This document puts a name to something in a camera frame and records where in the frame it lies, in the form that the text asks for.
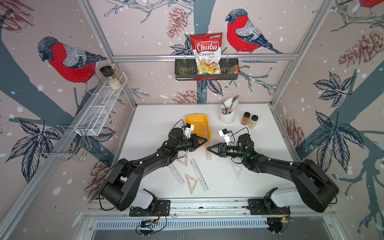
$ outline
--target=black cable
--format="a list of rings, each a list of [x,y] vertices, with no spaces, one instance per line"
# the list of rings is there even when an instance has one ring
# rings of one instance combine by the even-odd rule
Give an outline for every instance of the black cable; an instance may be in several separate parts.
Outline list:
[[[183,158],[185,155],[187,155],[188,152],[189,150],[187,150],[187,152],[182,157],[177,157],[176,159]]]
[[[247,132],[248,132],[248,134],[249,134],[249,129],[248,129],[247,127],[244,127],[244,128],[240,129],[239,131],[237,131],[237,132],[235,132],[235,133],[233,133],[233,132],[231,131],[231,133],[232,133],[232,136],[231,136],[231,137],[233,137],[233,142],[231,141],[231,143],[235,143],[235,137],[234,137],[234,135],[235,135],[236,133],[240,132],[240,131],[243,130],[243,129],[247,129]]]
[[[287,223],[287,225],[285,225],[285,228],[282,229],[279,233],[282,233],[283,231],[285,231],[285,229],[288,228],[288,225],[289,225],[289,223],[291,222],[291,213],[289,213],[288,218],[289,218],[289,219],[288,219],[288,223]]]
[[[320,180],[320,182],[322,182],[325,186],[327,186],[327,188],[329,188],[329,190],[331,191],[331,193],[334,195],[334,197],[336,198],[336,202],[331,202],[330,204],[336,204],[337,203],[337,196],[336,196],[336,194],[334,194],[333,193],[333,191],[332,191],[332,189],[323,181],[323,180],[321,180],[318,176],[316,176],[315,174],[313,174],[311,171],[308,171],[307,169],[305,169],[305,168],[303,168],[303,167],[301,167],[301,166],[299,166],[299,168],[300,169],[302,169],[302,170],[305,170],[305,171],[307,171],[307,172],[309,172],[310,174],[312,174],[313,176],[315,176],[318,180]]]
[[[175,123],[175,125],[173,125],[173,127],[170,129],[169,132],[171,132],[172,129],[176,126],[176,124],[178,124],[180,121],[183,121],[183,126],[185,126],[184,120],[180,119],[180,120],[177,121],[177,123]]]
[[[231,160],[232,160],[232,162],[234,162],[234,163],[242,164],[241,162],[235,162],[235,161],[233,160],[233,157],[231,157]]]
[[[159,231],[161,231],[161,230],[163,230],[166,226],[167,226],[167,223],[168,223],[168,219],[167,219],[167,216],[162,212],[162,211],[160,211],[160,213],[161,214],[163,214],[164,215],[164,217],[166,217],[166,224],[164,225],[164,227],[163,228],[161,228],[160,230],[158,230],[158,231],[156,231],[156,232],[151,232],[151,233],[149,233],[149,234],[144,234],[144,233],[138,233],[137,232],[137,228],[138,227],[141,227],[141,224],[140,225],[138,225],[137,227],[136,227],[136,229],[135,229],[135,232],[137,233],[137,234],[140,234],[140,235],[144,235],[144,236],[149,236],[149,235],[151,235],[151,234],[154,234],[154,233],[157,233],[157,232],[159,232]]]
[[[114,168],[116,165],[118,165],[118,164],[122,164],[122,163],[126,163],[126,162],[118,162],[118,163],[116,163],[115,165],[113,165],[113,166],[108,170],[108,172],[105,174],[103,180],[101,181],[100,189],[99,189],[99,205],[100,205],[100,208],[103,209],[104,211],[110,211],[110,210],[112,210],[112,209],[115,209],[116,207],[113,207],[113,208],[111,208],[111,209],[104,209],[104,208],[101,206],[101,197],[100,197],[100,196],[101,196],[101,194],[103,193],[104,188],[105,188],[105,186],[104,186],[103,190],[101,190],[101,186],[103,185],[103,182],[104,182],[105,178],[107,177],[108,173],[111,171],[111,169]]]

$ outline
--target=ventilation grille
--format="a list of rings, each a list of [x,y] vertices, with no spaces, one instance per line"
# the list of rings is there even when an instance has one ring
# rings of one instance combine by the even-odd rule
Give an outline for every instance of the ventilation grille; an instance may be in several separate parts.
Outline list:
[[[141,219],[98,220],[95,230],[135,230]],[[166,221],[161,218],[154,230],[164,227]],[[202,218],[169,219],[163,230],[188,230],[212,228],[265,228],[269,227],[265,217],[250,218]]]

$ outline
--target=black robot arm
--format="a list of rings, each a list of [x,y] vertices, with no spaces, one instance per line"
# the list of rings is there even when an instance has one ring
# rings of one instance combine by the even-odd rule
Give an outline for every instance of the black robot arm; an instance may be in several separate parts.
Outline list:
[[[207,141],[196,134],[186,138],[181,128],[173,128],[168,140],[154,154],[134,161],[120,159],[101,184],[100,194],[118,210],[124,211],[135,199],[144,176],[171,164],[179,151],[193,152]],[[127,180],[124,182],[120,177],[126,177]]]
[[[239,136],[235,146],[219,143],[207,148],[220,157],[240,157],[250,171],[268,173],[292,181],[303,202],[317,212],[323,212],[339,193],[336,184],[313,161],[288,162],[255,152],[249,134]]]

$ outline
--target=triangle ruler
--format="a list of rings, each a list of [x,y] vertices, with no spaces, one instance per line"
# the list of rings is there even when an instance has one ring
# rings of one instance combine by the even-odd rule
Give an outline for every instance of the triangle ruler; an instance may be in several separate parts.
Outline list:
[[[196,174],[196,176],[197,176],[197,179],[199,180],[199,183],[200,183],[201,187],[203,188],[203,191],[204,191],[204,192],[208,191],[208,190],[209,190],[209,189],[208,189],[208,186],[207,186],[207,184],[205,183],[205,180],[204,180],[204,178],[203,178],[203,175],[201,175],[200,169],[199,169],[199,167],[197,166],[197,163],[196,163],[195,159],[194,159],[194,158],[190,159],[190,162],[191,162],[191,164],[192,164],[192,168],[193,168],[193,170],[195,171],[195,174]]]
[[[173,176],[176,178],[177,182],[180,184],[180,186],[183,185],[184,179],[180,176],[179,172],[177,171],[173,163],[169,164],[168,167],[170,171],[173,173]]]
[[[194,177],[191,177],[188,174],[185,175],[185,178],[187,179],[187,184],[188,184],[188,187],[189,187],[189,191],[191,192],[191,195],[192,195],[193,191],[195,190],[195,187],[197,185],[198,180],[196,178],[194,178]]]
[[[179,157],[179,159],[176,159],[179,163],[183,164],[184,166],[187,166],[188,156],[184,156],[184,157],[183,156],[177,156],[177,157]]]
[[[240,164],[234,163],[232,161],[231,163],[232,163],[233,171],[235,172],[236,178],[239,179],[241,171],[243,170],[243,166],[241,166]]]

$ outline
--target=black metal basket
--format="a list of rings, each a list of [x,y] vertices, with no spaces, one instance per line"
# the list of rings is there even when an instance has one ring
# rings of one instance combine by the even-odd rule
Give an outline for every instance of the black metal basket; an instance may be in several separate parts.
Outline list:
[[[239,64],[239,61],[237,58],[223,58],[220,59],[220,70],[221,74],[197,74],[197,65],[195,59],[186,59],[188,72],[189,74],[181,75],[179,74],[179,71],[177,70],[177,62],[178,61],[184,61],[184,59],[176,59],[175,60],[175,77],[178,81],[192,81],[192,80],[236,80],[239,76],[238,73],[235,74],[226,74],[225,72],[230,67],[235,66],[236,64]]]

